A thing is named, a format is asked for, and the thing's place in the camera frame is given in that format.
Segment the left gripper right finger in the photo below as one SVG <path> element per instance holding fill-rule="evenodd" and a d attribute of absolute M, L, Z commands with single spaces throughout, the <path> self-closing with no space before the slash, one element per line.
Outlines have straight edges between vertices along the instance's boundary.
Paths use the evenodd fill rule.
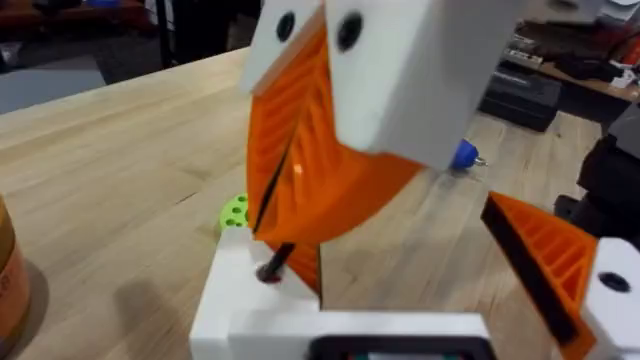
<path fill-rule="evenodd" d="M 491 191 L 481 220 L 565 359 L 639 356 L 639 251 Z"/>

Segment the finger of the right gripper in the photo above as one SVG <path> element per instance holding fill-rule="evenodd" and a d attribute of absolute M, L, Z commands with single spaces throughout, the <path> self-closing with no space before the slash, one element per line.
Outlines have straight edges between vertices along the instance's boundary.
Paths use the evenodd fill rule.
<path fill-rule="evenodd" d="M 257 232 L 268 213 L 325 47 L 324 3 L 263 3 L 240 87 L 251 95 L 247 142 L 249 220 Z"/>
<path fill-rule="evenodd" d="M 322 64 L 254 235 L 319 244 L 423 167 L 448 168 L 524 10 L 517 0 L 322 1 Z"/>

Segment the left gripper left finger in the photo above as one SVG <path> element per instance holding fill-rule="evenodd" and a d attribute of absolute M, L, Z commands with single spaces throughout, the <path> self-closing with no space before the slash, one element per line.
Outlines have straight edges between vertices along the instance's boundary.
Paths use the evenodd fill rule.
<path fill-rule="evenodd" d="M 248 228 L 222 231 L 189 335 L 194 360 L 232 358 L 227 335 L 238 313 L 319 309 L 317 295 L 289 267 L 274 284 L 258 280 L 257 270 L 273 254 Z"/>

